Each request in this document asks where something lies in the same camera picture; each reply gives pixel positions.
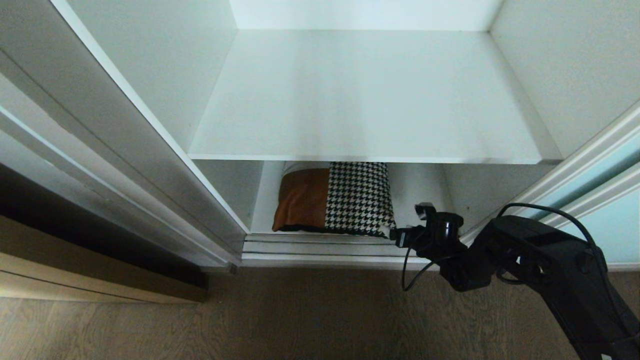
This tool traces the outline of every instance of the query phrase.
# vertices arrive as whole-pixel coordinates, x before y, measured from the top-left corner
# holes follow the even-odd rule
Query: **black cable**
[[[407,249],[406,251],[406,255],[404,256],[404,265],[402,267],[402,290],[403,291],[409,291],[413,285],[415,284],[416,281],[418,281],[418,278],[425,272],[427,271],[428,268],[431,267],[431,265],[435,264],[433,261],[429,262],[427,265],[425,265],[424,268],[422,268],[422,270],[420,270],[417,274],[415,274],[415,276],[413,277],[413,280],[411,280],[411,282],[409,283],[409,286],[405,287],[404,286],[404,278],[405,278],[405,273],[406,273],[406,263],[409,260],[409,252],[411,252],[411,247],[409,246],[409,249]]]
[[[596,250],[596,241],[593,239],[593,237],[591,236],[591,234],[589,233],[587,228],[584,227],[584,225],[582,225],[582,223],[579,222],[578,219],[576,219],[573,216],[565,213],[564,211],[558,210],[558,209],[554,209],[554,208],[550,208],[548,206],[526,204],[524,202],[512,202],[511,204],[505,205],[502,208],[502,210],[500,210],[500,213],[498,213],[497,217],[501,217],[502,214],[504,214],[504,212],[508,208],[513,208],[513,207],[532,208],[532,209],[548,211],[550,213],[558,214],[558,215],[566,218],[567,220],[572,222],[578,228],[578,230],[580,230],[580,232],[582,233],[584,238],[587,240],[587,243],[589,244],[589,248],[591,249],[591,252],[593,253],[593,256],[595,257],[598,254],[598,251]],[[613,307],[614,312],[616,313],[616,317],[618,318],[618,321],[620,322],[620,325],[621,325],[622,329],[626,329],[627,332],[629,334],[631,334],[632,330],[628,329],[627,326],[625,325],[625,322],[622,320],[622,317],[620,316],[620,312],[618,311],[618,307],[616,306],[615,301],[613,301],[613,295],[611,293],[611,288],[607,284],[607,280],[606,280],[605,275],[604,275],[606,273],[606,271],[604,269],[604,266],[602,265],[603,262],[604,262],[604,259],[598,259],[598,260],[596,260],[595,263],[597,265],[598,273],[600,274],[600,278],[602,279],[602,282],[604,284],[604,288],[606,289],[607,297],[609,298],[609,302],[611,303],[611,306]]]
[[[430,261],[427,265],[424,266],[424,268],[422,268],[420,271],[418,271],[417,274],[415,274],[415,276],[413,277],[413,280],[411,280],[411,282],[409,282],[409,285],[405,287],[404,286],[404,281],[405,281],[404,278],[405,278],[405,273],[406,273],[406,264],[407,264],[407,261],[409,260],[409,253],[410,252],[411,252],[411,247],[409,246],[409,249],[407,249],[406,255],[404,256],[404,265],[402,267],[402,290],[403,291],[411,290],[413,285],[415,285],[415,282],[418,281],[418,278],[420,278],[420,276],[422,276],[422,274],[424,274],[424,272],[427,271],[428,268],[432,267],[436,262],[440,262],[440,261],[443,261],[443,260],[456,258],[456,257],[459,256],[459,254],[455,254],[455,255],[445,256],[444,258],[440,258],[440,259],[437,259],[437,260]]]

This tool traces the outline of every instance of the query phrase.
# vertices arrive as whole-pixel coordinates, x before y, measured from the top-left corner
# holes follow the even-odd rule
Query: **white shelf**
[[[189,155],[560,159],[491,36],[447,31],[239,30]]]

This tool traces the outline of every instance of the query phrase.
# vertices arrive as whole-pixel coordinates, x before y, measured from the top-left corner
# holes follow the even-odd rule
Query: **wooden floor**
[[[640,273],[611,279],[636,314]],[[0,299],[0,359],[576,359],[533,291],[436,273],[243,268],[200,305]]]

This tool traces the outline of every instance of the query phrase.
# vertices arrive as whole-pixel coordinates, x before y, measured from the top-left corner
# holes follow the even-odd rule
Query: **houndstooth pattern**
[[[394,229],[386,163],[332,162],[324,226],[338,233],[385,237]]]

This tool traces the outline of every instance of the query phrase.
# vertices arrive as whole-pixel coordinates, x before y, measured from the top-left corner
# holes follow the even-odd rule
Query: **robotic arm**
[[[535,220],[502,216],[511,206],[559,213],[587,241]],[[640,323],[609,282],[602,251],[576,219],[542,206],[510,204],[467,247],[458,238],[459,215],[437,212],[430,203],[415,208],[426,226],[394,229],[390,238],[437,264],[455,290],[488,286],[493,274],[525,284],[542,296],[581,359],[640,359]],[[505,278],[505,272],[516,279]]]

